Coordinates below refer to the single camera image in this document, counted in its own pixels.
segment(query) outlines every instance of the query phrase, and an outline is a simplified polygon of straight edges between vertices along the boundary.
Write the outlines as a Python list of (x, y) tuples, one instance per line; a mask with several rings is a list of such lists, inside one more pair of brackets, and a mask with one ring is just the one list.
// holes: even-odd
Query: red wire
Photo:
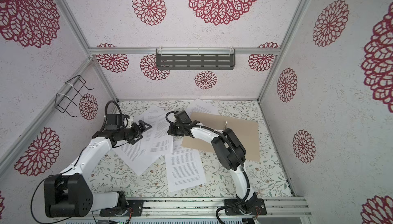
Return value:
[(257, 211), (257, 215), (255, 217), (258, 217), (258, 215), (260, 215), (262, 213), (261, 209), (258, 206), (255, 206), (255, 210)]
[(128, 209), (130, 210), (130, 217), (128, 218), (128, 223), (130, 223), (131, 215), (134, 212), (134, 210), (131, 207), (129, 207)]

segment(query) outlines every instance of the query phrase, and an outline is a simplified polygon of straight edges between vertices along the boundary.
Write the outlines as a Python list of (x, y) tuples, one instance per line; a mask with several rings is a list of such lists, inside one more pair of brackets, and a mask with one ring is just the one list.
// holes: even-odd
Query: brown cardboard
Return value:
[[(257, 122), (200, 112), (191, 113), (191, 120), (197, 120), (203, 123), (203, 125), (217, 130), (223, 130), (225, 122), (227, 121), (227, 128), (235, 132), (237, 138), (246, 149), (246, 159), (259, 162), (259, 134)], [(189, 136), (183, 138), (182, 146), (214, 153), (213, 146), (210, 143)]]

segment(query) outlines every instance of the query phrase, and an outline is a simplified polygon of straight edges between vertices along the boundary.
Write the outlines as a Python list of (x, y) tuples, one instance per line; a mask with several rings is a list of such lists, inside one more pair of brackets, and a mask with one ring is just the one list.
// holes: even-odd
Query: floral patterned surface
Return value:
[[(260, 197), (292, 196), (257, 101), (207, 101), (219, 108), (221, 115), (258, 122), (260, 162), (246, 162), (248, 178)], [(121, 102), (123, 113), (137, 116), (156, 105), (165, 111), (185, 110), (190, 101)], [(233, 197), (235, 185), (228, 170), (214, 153), (199, 151), (207, 183), (176, 192), (168, 191), (165, 157), (160, 156), (142, 175), (137, 176), (127, 164), (110, 151), (93, 170), (88, 184), (93, 192), (124, 191), (127, 197)]]

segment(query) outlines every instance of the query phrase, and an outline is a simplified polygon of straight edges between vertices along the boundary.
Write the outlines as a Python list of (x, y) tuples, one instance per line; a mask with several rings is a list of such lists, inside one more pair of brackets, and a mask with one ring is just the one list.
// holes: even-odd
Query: black wire rack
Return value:
[[(78, 81), (80, 81), (82, 85), (81, 85), (81, 87), (80, 87), (79, 89), (76, 89), (76, 88), (75, 88), (75, 85), (78, 83)], [(71, 85), (72, 89), (74, 89), (74, 90), (76, 91), (76, 94), (72, 97), (72, 99), (70, 99), (70, 97), (68, 96), (68, 93), (69, 93), (72, 89), (68, 90), (68, 92), (65, 93), (65, 94), (56, 94), (56, 97), (55, 97), (55, 108), (56, 108), (58, 111), (60, 111), (61, 113), (67, 113), (69, 116), (71, 116), (71, 117), (73, 117), (73, 118), (76, 118), (76, 117), (77, 117), (76, 115), (71, 115), (70, 113), (68, 113), (67, 108), (68, 108), (71, 104), (74, 104), (74, 105), (77, 106), (77, 107), (80, 106), (80, 105), (77, 105), (73, 100), (75, 99), (75, 97), (76, 97), (78, 94), (82, 97), (80, 91), (81, 91), (81, 89), (82, 89), (83, 87), (85, 87), (87, 90), (93, 90), (94, 88), (88, 88), (88, 87), (86, 86), (86, 80), (83, 79), (83, 77), (82, 77), (81, 75), (74, 76), (73, 78), (71, 78), (71, 79), (69, 79), (68, 81), (66, 81), (65, 84)], [(62, 102), (62, 100), (63, 100), (64, 98), (67, 98), (67, 99), (70, 101), (70, 102), (67, 104), (66, 108), (63, 108), (63, 107), (60, 105), (60, 103)]]

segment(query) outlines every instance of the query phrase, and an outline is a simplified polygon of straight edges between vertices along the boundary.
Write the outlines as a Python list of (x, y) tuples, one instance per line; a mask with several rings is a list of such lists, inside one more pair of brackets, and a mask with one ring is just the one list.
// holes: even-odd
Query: white paper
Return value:
[(206, 183), (199, 151), (182, 147), (181, 143), (175, 141), (173, 153), (165, 155), (170, 192)]
[(145, 155), (145, 149), (141, 148), (141, 140), (136, 144), (125, 144), (118, 148), (113, 148), (123, 161), (135, 172), (141, 175), (152, 163), (154, 163), (160, 155)]
[(169, 123), (162, 115), (147, 114), (145, 122), (153, 126), (153, 132), (149, 140), (146, 140), (146, 155), (164, 155), (172, 153), (173, 136), (168, 134)]
[[(139, 120), (143, 120), (146, 115), (152, 114), (163, 114), (164, 110), (157, 106), (152, 106), (150, 109), (140, 114), (137, 117), (134, 117), (133, 121), (138, 123)], [(125, 144), (118, 148), (113, 148), (113, 151), (116, 152), (123, 161), (135, 172), (137, 175), (141, 175), (149, 166), (154, 163), (160, 155), (145, 155), (145, 149), (143, 145), (146, 141), (149, 140), (151, 134), (153, 132), (153, 127), (147, 130), (142, 134), (143, 138), (135, 143), (134, 145)], [(117, 144), (121, 145), (126, 141), (118, 141)]]
[(192, 112), (209, 113), (213, 115), (219, 115), (219, 109), (212, 104), (206, 103), (201, 99), (195, 99), (191, 104), (188, 105), (185, 112), (191, 117)]
[(134, 122), (136, 122), (136, 123), (138, 123), (139, 120), (142, 120), (145, 123), (150, 124), (152, 126), (152, 128), (150, 128), (149, 130), (147, 130), (146, 132), (144, 132), (142, 134), (143, 138), (139, 141), (141, 143), (141, 148), (143, 148), (143, 149), (147, 148), (147, 144), (149, 144), (149, 142), (150, 142), (151, 135), (153, 134), (153, 132), (156, 129), (156, 126), (154, 124), (152, 124), (151, 121), (147, 120), (147, 116), (149, 116), (149, 115), (162, 115), (164, 113), (165, 113), (165, 111), (163, 109), (161, 109), (158, 106), (153, 105), (148, 110), (146, 110), (144, 113), (142, 113), (139, 116), (134, 118)]

